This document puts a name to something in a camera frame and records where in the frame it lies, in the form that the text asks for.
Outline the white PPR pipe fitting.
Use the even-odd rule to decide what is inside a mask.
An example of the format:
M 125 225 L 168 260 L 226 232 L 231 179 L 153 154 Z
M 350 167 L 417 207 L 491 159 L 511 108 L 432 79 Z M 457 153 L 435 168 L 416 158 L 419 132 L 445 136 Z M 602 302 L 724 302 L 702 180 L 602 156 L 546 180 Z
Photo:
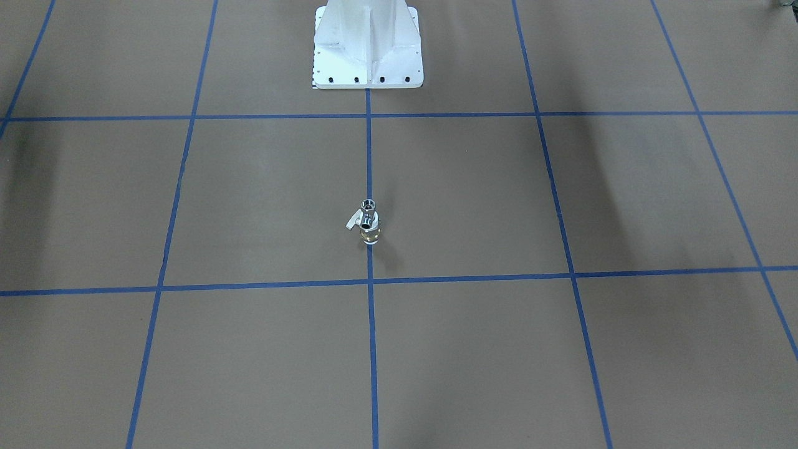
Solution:
M 379 241 L 380 236 L 381 236 L 381 232 L 382 232 L 380 216 L 379 216 L 380 225 L 379 225 L 378 228 L 374 228 L 374 229 L 371 229 L 371 230 L 364 230 L 364 229 L 361 229 L 359 226 L 357 226 L 355 224 L 356 214 L 357 214 L 357 212 L 355 212 L 350 217 L 350 219 L 347 221 L 347 224 L 345 225 L 345 227 L 347 227 L 347 229 L 350 230 L 350 231 L 351 230 L 357 230 L 360 233 L 361 239 L 362 239 L 362 241 L 365 244 L 367 244 L 367 245 L 376 244 L 377 241 Z

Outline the white pedestal column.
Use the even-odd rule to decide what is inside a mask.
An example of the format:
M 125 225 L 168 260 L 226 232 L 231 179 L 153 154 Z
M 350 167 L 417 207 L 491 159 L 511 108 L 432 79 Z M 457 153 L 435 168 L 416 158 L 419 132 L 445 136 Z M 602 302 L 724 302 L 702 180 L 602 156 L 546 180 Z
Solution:
M 314 19 L 313 88 L 424 84 L 419 13 L 405 1 L 328 1 Z

